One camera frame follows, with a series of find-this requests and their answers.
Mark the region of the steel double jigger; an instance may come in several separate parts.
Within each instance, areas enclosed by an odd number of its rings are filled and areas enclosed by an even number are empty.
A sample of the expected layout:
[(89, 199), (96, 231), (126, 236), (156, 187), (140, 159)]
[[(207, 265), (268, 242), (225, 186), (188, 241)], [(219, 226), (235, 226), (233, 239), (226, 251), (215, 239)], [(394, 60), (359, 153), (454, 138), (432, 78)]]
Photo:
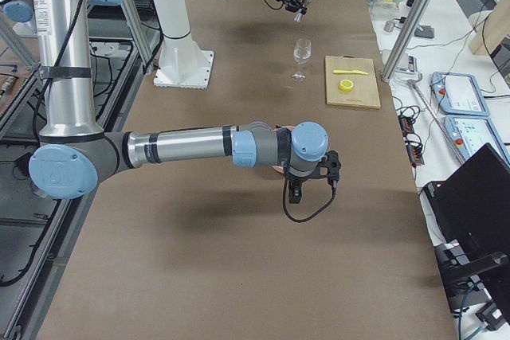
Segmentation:
[(300, 23), (302, 20), (302, 17), (307, 13), (308, 6), (312, 2), (312, 0), (301, 0), (301, 6), (299, 10), (296, 12), (294, 21), (297, 23)]

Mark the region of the clear wine glass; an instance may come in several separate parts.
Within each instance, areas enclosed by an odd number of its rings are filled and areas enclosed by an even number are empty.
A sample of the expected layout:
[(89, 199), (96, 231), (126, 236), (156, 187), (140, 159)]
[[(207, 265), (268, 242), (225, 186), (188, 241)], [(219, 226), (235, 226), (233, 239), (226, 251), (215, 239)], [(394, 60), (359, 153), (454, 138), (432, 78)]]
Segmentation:
[(306, 75), (303, 71), (303, 66), (310, 59), (312, 54), (312, 43), (308, 39), (298, 39), (294, 45), (293, 57), (296, 62), (296, 72), (291, 77), (296, 81), (302, 81), (306, 79)]

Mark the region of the pink bowl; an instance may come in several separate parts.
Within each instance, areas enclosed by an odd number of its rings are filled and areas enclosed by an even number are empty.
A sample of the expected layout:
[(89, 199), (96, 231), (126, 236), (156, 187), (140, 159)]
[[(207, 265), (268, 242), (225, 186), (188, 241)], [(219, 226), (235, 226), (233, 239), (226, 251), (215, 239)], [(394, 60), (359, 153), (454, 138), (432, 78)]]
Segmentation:
[(295, 126), (271, 128), (267, 124), (254, 127), (251, 133), (256, 146), (255, 166), (271, 166), (284, 174), (292, 158), (292, 131)]

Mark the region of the yellow plastic knife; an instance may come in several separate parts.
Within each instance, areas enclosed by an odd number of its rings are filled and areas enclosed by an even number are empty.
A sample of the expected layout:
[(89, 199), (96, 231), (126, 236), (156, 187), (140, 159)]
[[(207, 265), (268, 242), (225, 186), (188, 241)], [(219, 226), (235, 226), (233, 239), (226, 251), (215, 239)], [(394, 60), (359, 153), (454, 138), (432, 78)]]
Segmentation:
[(358, 69), (334, 69), (331, 71), (333, 74), (351, 74), (351, 75), (360, 75), (360, 76), (368, 76), (369, 73), (363, 70)]

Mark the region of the yellow lemon half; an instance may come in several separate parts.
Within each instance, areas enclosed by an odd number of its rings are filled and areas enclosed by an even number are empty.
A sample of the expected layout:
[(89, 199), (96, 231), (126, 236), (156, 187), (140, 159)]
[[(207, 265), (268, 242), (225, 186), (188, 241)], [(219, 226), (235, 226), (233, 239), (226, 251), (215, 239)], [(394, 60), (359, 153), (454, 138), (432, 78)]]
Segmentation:
[(338, 89), (341, 92), (351, 92), (354, 88), (354, 82), (349, 79), (342, 79), (338, 84)]

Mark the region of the bamboo cutting board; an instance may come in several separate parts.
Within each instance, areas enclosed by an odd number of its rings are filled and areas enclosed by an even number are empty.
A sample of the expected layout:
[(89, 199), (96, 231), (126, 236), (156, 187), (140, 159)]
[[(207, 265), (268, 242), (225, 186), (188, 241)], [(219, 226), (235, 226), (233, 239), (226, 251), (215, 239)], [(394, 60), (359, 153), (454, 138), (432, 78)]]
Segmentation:
[(327, 105), (381, 108), (372, 59), (326, 56), (324, 64)]

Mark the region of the brown table mat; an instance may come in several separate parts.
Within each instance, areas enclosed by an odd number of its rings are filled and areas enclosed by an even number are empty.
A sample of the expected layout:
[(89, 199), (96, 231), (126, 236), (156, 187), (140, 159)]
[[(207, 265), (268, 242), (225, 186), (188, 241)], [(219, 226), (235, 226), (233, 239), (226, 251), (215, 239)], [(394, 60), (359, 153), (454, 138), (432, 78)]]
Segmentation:
[[(146, 165), (100, 185), (40, 339), (453, 339), (390, 88), (380, 109), (325, 102), (324, 58), (377, 58), (365, 0), (313, 0), (296, 23), (261, 0), (186, 0), (215, 52), (205, 90), (146, 79), (125, 127), (151, 133), (315, 121), (339, 152), (335, 197), (230, 158)], [(312, 43), (294, 80), (298, 39)]]

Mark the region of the metal cane rod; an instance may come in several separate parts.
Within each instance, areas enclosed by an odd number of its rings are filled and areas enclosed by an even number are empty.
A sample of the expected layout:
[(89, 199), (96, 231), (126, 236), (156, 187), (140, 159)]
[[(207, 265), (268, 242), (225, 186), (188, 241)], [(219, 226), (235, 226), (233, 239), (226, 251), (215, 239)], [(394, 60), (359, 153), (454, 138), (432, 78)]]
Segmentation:
[(461, 151), (457, 148), (454, 141), (451, 140), (451, 138), (449, 137), (449, 133), (445, 128), (445, 125), (439, 119), (439, 117), (437, 116), (437, 113), (433, 110), (432, 106), (427, 102), (426, 97), (424, 96), (424, 94), (418, 87), (418, 83), (421, 82), (422, 79), (423, 79), (422, 73), (418, 72), (417, 78), (416, 79), (408, 79), (406, 81), (406, 84), (417, 93), (419, 99), (423, 102), (424, 106), (426, 107), (426, 110), (430, 113), (433, 121), (436, 123), (436, 125), (439, 127), (442, 135), (445, 137), (445, 141), (447, 142), (450, 150), (452, 151), (454, 158), (457, 160), (457, 162), (460, 165), (462, 165), (465, 163), (465, 159), (462, 156)]

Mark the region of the black laptop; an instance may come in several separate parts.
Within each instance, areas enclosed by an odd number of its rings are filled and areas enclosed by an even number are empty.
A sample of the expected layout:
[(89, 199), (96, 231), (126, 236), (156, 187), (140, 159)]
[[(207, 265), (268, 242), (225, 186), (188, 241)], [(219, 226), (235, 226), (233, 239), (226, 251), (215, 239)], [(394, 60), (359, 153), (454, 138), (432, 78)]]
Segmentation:
[(446, 241), (475, 257), (509, 254), (509, 165), (490, 144), (423, 191)]

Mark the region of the lower blue teach pendant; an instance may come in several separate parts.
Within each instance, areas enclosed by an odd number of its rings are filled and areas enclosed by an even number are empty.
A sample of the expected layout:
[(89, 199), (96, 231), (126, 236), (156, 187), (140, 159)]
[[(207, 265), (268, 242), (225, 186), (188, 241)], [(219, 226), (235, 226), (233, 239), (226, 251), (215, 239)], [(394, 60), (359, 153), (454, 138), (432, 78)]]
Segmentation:
[(489, 143), (499, 156), (509, 163), (509, 153), (489, 117), (447, 115), (444, 118), (444, 126), (464, 160), (468, 160), (482, 146)]

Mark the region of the blue teach pendant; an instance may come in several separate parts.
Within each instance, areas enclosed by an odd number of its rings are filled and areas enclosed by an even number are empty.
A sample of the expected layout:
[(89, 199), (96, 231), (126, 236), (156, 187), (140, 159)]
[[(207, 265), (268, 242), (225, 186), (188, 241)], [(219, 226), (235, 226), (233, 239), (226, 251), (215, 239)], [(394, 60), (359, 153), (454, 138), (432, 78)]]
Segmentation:
[(465, 73), (434, 72), (430, 86), (445, 114), (490, 116), (475, 76)]
[(499, 156), (509, 163), (509, 153), (489, 117), (447, 115), (444, 118), (444, 126), (464, 160), (468, 160), (482, 146), (489, 143)]

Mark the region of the upper blue teach pendant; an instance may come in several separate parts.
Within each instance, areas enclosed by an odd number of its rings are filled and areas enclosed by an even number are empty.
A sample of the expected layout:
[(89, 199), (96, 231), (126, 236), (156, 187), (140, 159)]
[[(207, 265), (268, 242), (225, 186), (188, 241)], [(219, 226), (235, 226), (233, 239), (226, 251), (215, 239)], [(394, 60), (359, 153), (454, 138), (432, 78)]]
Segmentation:
[(430, 86), (445, 114), (490, 116), (475, 76), (465, 73), (434, 72)]

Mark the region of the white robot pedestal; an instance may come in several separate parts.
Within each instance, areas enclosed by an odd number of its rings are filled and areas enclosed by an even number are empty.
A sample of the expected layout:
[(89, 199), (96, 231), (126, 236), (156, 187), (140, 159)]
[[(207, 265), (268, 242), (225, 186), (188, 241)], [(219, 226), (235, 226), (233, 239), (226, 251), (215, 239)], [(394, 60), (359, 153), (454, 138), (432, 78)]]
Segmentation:
[(153, 0), (163, 43), (154, 84), (159, 87), (208, 87), (214, 52), (194, 41), (185, 0)]

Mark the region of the aluminium frame post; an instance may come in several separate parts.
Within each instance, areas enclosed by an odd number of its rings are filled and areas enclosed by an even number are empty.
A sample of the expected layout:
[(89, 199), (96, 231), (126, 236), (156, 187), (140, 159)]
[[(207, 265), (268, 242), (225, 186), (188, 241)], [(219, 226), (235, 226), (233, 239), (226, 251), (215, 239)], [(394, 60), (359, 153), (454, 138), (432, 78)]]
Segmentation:
[(390, 79), (394, 75), (394, 72), (405, 53), (410, 39), (414, 35), (415, 29), (426, 11), (430, 0), (414, 0), (414, 4), (407, 16), (406, 22), (404, 23), (401, 32), (398, 35), (396, 42), (394, 43), (393, 49), (390, 51), (390, 55), (382, 69), (381, 78), (385, 83), (389, 83)]

